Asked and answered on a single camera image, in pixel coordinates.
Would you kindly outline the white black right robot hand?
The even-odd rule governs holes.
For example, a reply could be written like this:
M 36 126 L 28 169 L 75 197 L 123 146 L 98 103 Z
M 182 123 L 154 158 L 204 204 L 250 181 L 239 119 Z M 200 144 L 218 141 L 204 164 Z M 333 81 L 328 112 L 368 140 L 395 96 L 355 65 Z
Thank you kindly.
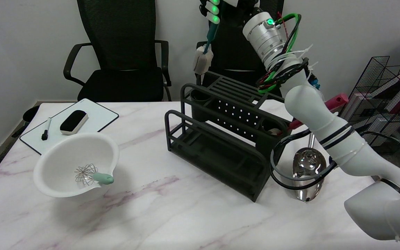
M 201 0 L 199 10 L 213 24 L 238 27 L 260 6 L 258 0 Z

